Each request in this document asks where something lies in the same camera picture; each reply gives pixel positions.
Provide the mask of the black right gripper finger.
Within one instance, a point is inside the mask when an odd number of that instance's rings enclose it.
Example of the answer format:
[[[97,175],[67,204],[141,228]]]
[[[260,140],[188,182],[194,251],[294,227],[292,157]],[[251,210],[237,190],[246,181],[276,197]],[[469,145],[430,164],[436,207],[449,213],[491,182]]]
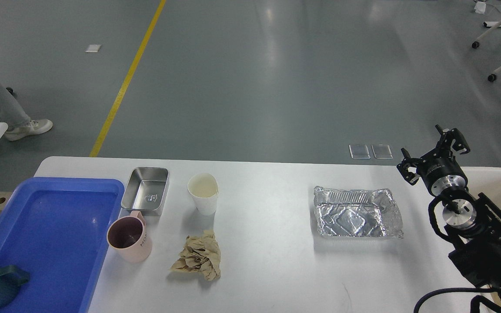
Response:
[[[457,129],[444,129],[440,125],[435,125],[440,139],[435,146],[435,156],[452,156],[453,151],[464,155],[471,152],[463,134]]]
[[[421,178],[420,174],[417,173],[419,165],[423,163],[422,158],[412,158],[409,151],[405,148],[401,148],[401,153],[403,159],[400,164],[397,165],[398,172],[402,175],[402,178],[414,186],[418,180]]]

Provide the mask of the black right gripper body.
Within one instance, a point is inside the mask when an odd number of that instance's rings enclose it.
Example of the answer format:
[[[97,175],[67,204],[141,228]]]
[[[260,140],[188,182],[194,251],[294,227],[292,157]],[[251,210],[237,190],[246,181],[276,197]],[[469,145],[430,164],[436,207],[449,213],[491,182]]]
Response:
[[[432,196],[468,190],[468,179],[451,150],[429,151],[415,163],[415,167],[416,174]]]

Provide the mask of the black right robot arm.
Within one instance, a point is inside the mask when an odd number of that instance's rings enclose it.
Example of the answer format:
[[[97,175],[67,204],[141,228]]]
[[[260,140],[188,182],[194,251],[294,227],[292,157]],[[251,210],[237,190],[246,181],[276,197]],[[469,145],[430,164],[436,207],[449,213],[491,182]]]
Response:
[[[402,148],[404,157],[397,169],[412,186],[423,180],[433,196],[428,206],[430,226],[454,246],[448,257],[473,287],[427,293],[417,301],[414,312],[436,295],[475,293],[471,313],[478,313],[481,305],[501,313],[501,210],[485,194],[474,197],[469,193],[468,178],[454,155],[455,151],[467,154],[471,150],[462,133],[439,125],[436,129],[440,139],[435,148],[420,158],[412,158]]]

